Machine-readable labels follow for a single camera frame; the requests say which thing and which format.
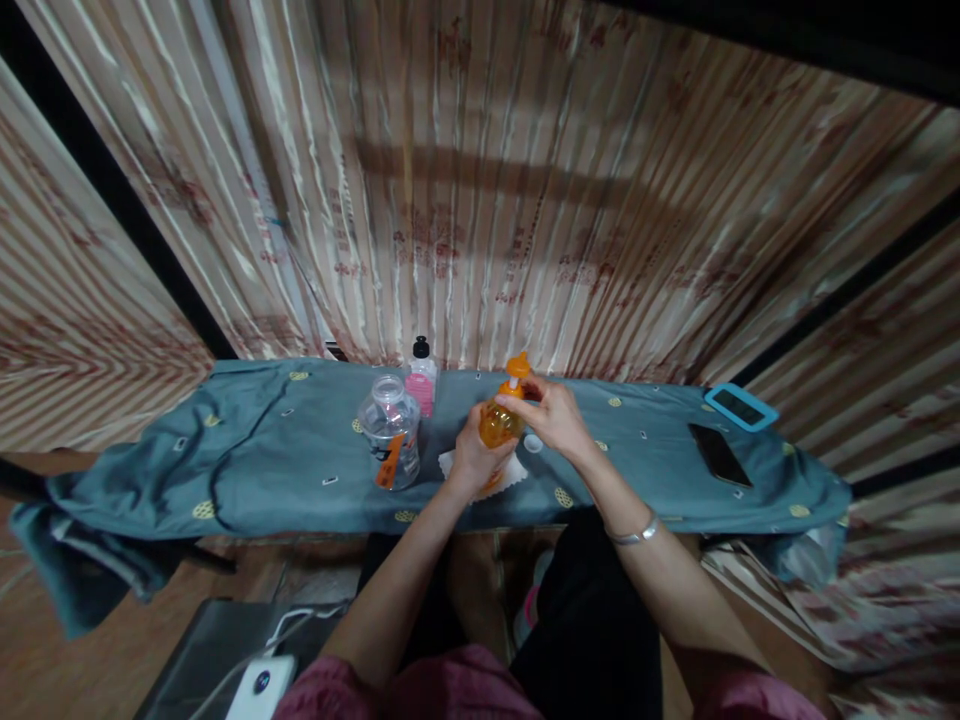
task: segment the orange bottle cap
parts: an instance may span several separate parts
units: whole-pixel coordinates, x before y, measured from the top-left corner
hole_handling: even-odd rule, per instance
[[[510,360],[507,361],[507,374],[518,380],[522,380],[530,374],[530,363],[527,362],[526,352],[522,352],[517,355],[517,357],[510,358]],[[521,387],[520,383],[517,383],[516,387],[510,387],[509,380],[500,386],[500,392],[503,395],[513,395],[514,397],[523,398],[523,387]]]
[[[515,378],[525,378],[530,374],[530,363],[526,351],[507,361],[507,373]]]

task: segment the pink bottle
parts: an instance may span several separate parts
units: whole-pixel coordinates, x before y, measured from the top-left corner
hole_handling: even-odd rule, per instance
[[[437,388],[437,364],[430,357],[430,346],[427,338],[417,336],[413,344],[413,361],[410,363],[410,374],[407,376],[407,392],[420,403],[420,415],[433,417],[433,397]]]

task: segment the white bottle cap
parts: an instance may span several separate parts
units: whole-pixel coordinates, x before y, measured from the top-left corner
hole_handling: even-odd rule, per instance
[[[538,438],[533,433],[528,434],[523,439],[523,446],[534,455],[543,450],[543,440]]]

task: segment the forearm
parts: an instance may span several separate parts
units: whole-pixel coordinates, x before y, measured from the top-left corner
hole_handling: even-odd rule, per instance
[[[403,657],[437,558],[469,502],[454,484],[440,487],[353,602],[321,655],[346,660],[368,687],[386,688]]]
[[[649,507],[597,450],[570,458],[587,485],[607,530],[639,534]],[[672,646],[723,653],[766,669],[766,661],[707,573],[662,525],[649,541],[616,545],[624,570]]]

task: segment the black bottle cap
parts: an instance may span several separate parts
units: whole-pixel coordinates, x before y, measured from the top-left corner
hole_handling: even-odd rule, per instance
[[[427,338],[423,335],[417,335],[417,341],[413,344],[413,356],[418,360],[430,357],[430,346],[427,345]]]

